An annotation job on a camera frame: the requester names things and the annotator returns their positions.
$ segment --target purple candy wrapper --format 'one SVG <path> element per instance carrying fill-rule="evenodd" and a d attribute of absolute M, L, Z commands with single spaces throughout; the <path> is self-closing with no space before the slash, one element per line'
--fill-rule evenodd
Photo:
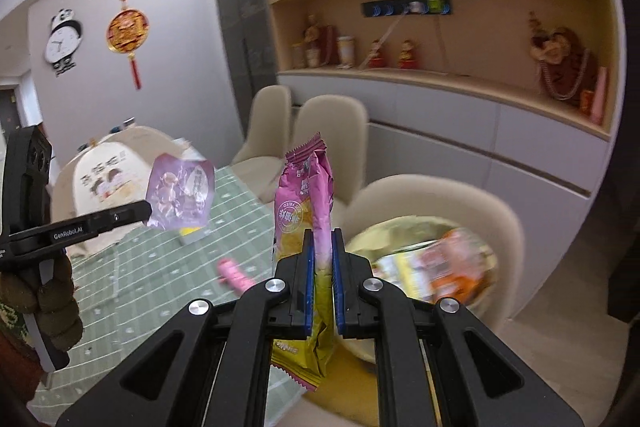
<path fill-rule="evenodd" d="M 151 204 L 147 225 L 161 230 L 204 227 L 214 194 L 210 161 L 180 160 L 161 154 L 154 161 L 146 188 Z"/>

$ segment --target tile floor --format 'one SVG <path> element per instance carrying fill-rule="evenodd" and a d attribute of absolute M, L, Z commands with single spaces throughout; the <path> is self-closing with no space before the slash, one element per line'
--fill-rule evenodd
<path fill-rule="evenodd" d="M 606 314 L 607 279 L 630 244 L 606 188 L 569 252 L 500 337 L 582 417 L 597 427 L 625 359 L 628 326 Z M 279 427 L 355 424 L 302 399 Z"/>

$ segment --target panda clock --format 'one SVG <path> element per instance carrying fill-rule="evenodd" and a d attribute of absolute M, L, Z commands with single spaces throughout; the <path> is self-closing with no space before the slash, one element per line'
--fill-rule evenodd
<path fill-rule="evenodd" d="M 51 35 L 44 51 L 56 76 L 74 68 L 73 54 L 82 41 L 82 25 L 74 20 L 73 10 L 60 10 L 51 20 Z"/>

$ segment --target snack package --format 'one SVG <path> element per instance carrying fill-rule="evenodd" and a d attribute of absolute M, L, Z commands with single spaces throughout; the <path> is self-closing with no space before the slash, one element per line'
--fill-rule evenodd
<path fill-rule="evenodd" d="M 467 303 L 484 278 L 484 244 L 467 229 L 452 229 L 424 247 L 402 248 L 372 263 L 373 275 L 400 287 L 413 299 L 435 302 L 455 297 Z"/>
<path fill-rule="evenodd" d="M 315 293 L 311 336 L 306 341 L 273 341 L 271 363 L 314 391 L 326 376 L 334 349 L 330 213 L 334 180 L 320 134 L 287 153 L 274 202 L 274 262 L 302 251 L 306 229 L 314 233 Z"/>
<path fill-rule="evenodd" d="M 159 155 L 146 188 L 145 199 L 152 208 L 147 225 L 161 230 L 204 227 L 209 222 L 213 189 L 210 161 Z"/>

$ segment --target jar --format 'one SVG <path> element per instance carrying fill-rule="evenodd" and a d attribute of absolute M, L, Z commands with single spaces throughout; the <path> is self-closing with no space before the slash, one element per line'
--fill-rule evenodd
<path fill-rule="evenodd" d="M 306 65 L 309 68 L 320 67 L 320 48 L 309 48 L 306 51 Z"/>
<path fill-rule="evenodd" d="M 353 37 L 338 37 L 338 52 L 340 54 L 340 69 L 353 68 L 356 63 L 355 45 Z"/>
<path fill-rule="evenodd" d="M 298 42 L 291 47 L 291 57 L 293 59 L 293 69 L 301 70 L 306 68 L 305 47 L 302 42 Z"/>

